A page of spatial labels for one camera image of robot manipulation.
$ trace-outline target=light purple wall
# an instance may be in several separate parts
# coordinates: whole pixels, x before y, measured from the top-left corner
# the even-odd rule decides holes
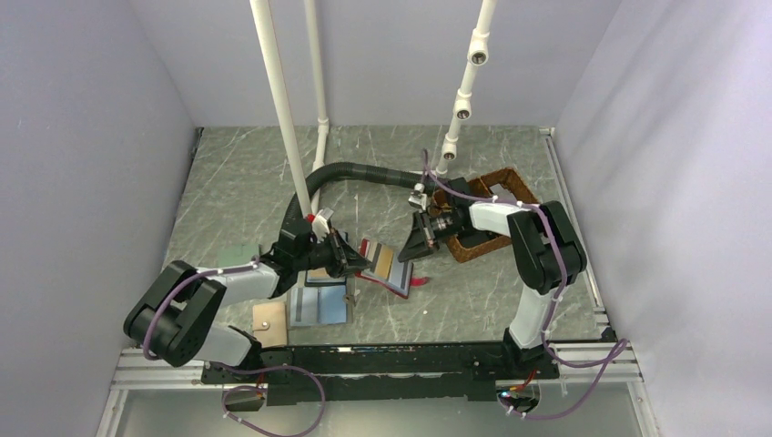
[[[276,125],[249,0],[131,0],[199,126]],[[315,125],[303,2],[273,1],[290,103]],[[319,0],[330,122],[447,124],[479,0]],[[474,124],[554,126],[619,0],[502,0]]]
[[[772,431],[772,5],[624,0],[557,125],[667,436]]]
[[[128,2],[0,3],[0,435],[94,435],[194,129]]]

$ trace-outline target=white connector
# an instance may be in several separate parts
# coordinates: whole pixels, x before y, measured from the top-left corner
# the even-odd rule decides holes
[[[442,157],[448,161],[456,159],[456,142],[458,138],[448,138],[445,135],[445,141],[442,142]]]
[[[488,62],[488,36],[490,32],[481,34],[476,28],[472,31],[472,41],[469,43],[469,51],[466,59],[476,66],[485,65]]]
[[[461,89],[456,93],[456,101],[453,102],[453,116],[459,120],[466,120],[472,116],[472,93],[464,94]]]

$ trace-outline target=white pipe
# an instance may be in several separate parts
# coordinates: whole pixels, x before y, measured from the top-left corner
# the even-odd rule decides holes
[[[461,87],[456,91],[456,99],[453,102],[453,116],[448,133],[442,142],[440,160],[437,162],[435,172],[438,175],[448,173],[448,163],[456,159],[459,130],[461,122],[472,116],[472,85],[477,76],[477,69],[488,62],[488,36],[491,34],[491,20],[496,8],[496,0],[482,0],[480,15],[477,17],[477,26],[472,30],[472,40],[466,53],[466,68],[463,70]]]
[[[318,137],[316,143],[316,156],[313,169],[324,165],[324,152],[327,146],[327,135],[330,132],[330,120],[327,118],[327,104],[324,100],[324,75],[321,71],[321,44],[319,42],[319,25],[316,0],[305,0],[306,29],[309,34],[309,47],[311,52],[311,69],[314,76],[314,88],[316,89],[316,109],[319,121]],[[314,214],[319,210],[319,191],[311,199],[311,211]]]
[[[281,136],[284,138],[284,148],[287,151],[289,171],[292,173],[292,181],[295,183],[295,191],[298,194],[300,211],[303,217],[311,213],[309,189],[306,187],[306,177],[303,174],[303,165],[300,162],[298,140],[295,138],[295,123],[292,121],[290,100],[287,97],[287,85],[284,83],[284,72],[279,58],[279,46],[276,42],[276,33],[273,29],[273,17],[270,13],[268,0],[250,0],[252,16],[255,19],[255,27],[258,31],[260,50],[263,53],[263,61],[268,73],[270,93],[273,96],[273,105],[276,107],[276,115],[279,117]]]

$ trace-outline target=marble floor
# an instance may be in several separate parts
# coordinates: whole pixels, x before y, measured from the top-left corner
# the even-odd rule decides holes
[[[447,127],[333,127],[326,162],[353,161],[414,170],[420,150],[436,157]],[[316,127],[297,127],[300,155],[310,172]],[[514,167],[541,201],[559,199],[559,188],[537,127],[463,127],[459,156],[449,176],[473,177]],[[269,247],[278,235],[293,185],[277,127],[207,128],[201,138],[169,243],[167,262],[217,264],[220,250],[239,244]],[[330,184],[320,204],[334,209],[336,228],[348,231],[352,246],[362,238],[401,248],[413,209],[407,190],[360,181]],[[415,262],[415,276],[431,281],[397,298],[356,279],[360,291],[352,323],[297,328],[291,344],[346,344],[499,340],[512,321],[522,282],[510,249],[499,249],[458,264],[443,248]],[[218,321],[251,330],[252,300],[220,309]],[[554,339],[599,336],[594,301],[584,277],[571,286],[557,311]]]

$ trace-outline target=red tag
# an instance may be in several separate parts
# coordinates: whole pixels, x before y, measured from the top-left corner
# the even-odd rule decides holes
[[[420,287],[429,282],[429,278],[411,278],[411,287]]]

